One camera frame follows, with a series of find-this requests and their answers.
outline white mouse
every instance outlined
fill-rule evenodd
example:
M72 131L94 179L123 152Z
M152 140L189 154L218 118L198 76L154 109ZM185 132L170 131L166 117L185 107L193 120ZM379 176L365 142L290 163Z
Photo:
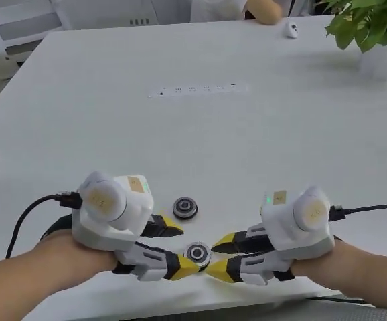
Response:
M283 30L283 35L286 38L296 39L298 38L298 26L292 21L288 21Z

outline table surface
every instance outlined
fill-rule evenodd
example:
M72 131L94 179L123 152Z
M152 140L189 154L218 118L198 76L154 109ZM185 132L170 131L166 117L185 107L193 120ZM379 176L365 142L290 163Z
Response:
M47 37L0 95L0 259L32 201L76 189L94 169L144 174L156 210L184 195L198 202L184 236L149 242L173 251L258 223L267 190L318 184L346 207L387 203L387 82L358 75L359 51L339 51L325 37L329 17L295 21L296 40L282 38L284 22L252 21ZM162 86L220 82L249 91L148 98ZM36 209L15 254L66 213L53 203ZM332 228L387 255L387 211ZM329 293L305 278L258 287L108 273L48 298L26 320L123 319Z

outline wearable robotic hand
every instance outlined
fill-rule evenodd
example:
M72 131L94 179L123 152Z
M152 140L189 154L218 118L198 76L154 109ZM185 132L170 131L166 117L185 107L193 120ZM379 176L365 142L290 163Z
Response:
M57 220L42 239L71 229L74 239L86 247L115 253L119 262L113 273L134 274L141 281L179 280L198 271L182 255L138 242L140 237L183 234L170 218L152 214L153 198L144 176L113 178L93 172L77 193L58 196L72 214Z
M247 231L227 234L213 252L235 256L210 265L206 272L228 283L267 285L295 278L295 259L313 259L330 252L334 238L329 230L331 205L318 187L301 195L287 191L266 194L260 208L262 223Z

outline white shirt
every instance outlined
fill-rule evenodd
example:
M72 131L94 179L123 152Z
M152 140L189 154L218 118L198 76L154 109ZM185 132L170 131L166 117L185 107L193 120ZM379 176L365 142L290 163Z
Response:
M285 17L289 16L291 0L274 0L278 3ZM191 23L244 20L247 0L192 0ZM291 17L305 15L309 0L295 0L290 12Z

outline metal bearing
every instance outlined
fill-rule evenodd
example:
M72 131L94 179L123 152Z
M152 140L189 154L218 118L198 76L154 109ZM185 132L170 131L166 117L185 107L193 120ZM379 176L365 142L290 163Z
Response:
M200 271L203 271L208 267L212 260L212 251L206 244L195 242L189 244L185 248L183 256L193 261L198 265Z
M173 214L179 219L191 219L198 213L196 202L190 197L180 197L173 205Z

